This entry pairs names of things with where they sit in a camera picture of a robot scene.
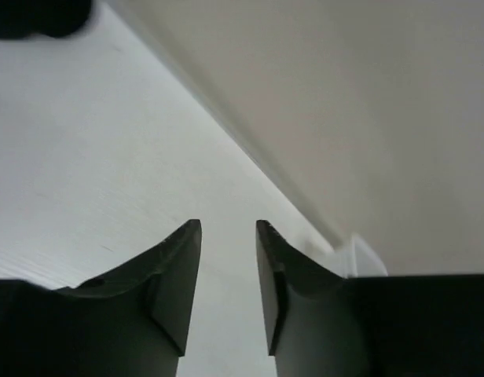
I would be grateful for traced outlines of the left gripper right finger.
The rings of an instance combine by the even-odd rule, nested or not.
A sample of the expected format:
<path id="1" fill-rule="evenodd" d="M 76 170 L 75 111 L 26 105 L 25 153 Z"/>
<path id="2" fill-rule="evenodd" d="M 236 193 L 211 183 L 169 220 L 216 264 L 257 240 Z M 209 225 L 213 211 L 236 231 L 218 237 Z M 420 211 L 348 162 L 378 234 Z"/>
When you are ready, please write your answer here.
<path id="1" fill-rule="evenodd" d="M 484 274 L 343 278 L 265 220 L 256 250 L 280 376 L 484 376 Z"/>

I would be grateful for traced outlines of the black tank top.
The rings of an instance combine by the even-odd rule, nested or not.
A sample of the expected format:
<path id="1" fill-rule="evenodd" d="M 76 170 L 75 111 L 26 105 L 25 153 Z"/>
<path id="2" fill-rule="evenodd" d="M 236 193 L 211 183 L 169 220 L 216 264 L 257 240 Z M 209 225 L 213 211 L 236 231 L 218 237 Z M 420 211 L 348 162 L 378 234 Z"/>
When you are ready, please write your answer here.
<path id="1" fill-rule="evenodd" d="M 67 38 L 88 24 L 93 10 L 91 0 L 0 0 L 0 40 L 22 40 L 35 35 Z"/>

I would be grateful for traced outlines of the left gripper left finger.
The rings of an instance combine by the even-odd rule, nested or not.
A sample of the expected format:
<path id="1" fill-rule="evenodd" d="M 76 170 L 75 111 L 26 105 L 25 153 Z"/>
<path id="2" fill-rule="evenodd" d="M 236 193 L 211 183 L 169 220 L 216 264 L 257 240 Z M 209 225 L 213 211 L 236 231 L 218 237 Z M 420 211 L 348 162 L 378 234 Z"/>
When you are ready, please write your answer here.
<path id="1" fill-rule="evenodd" d="M 174 376 L 184 356 L 202 228 L 77 287 L 0 280 L 0 376 Z"/>

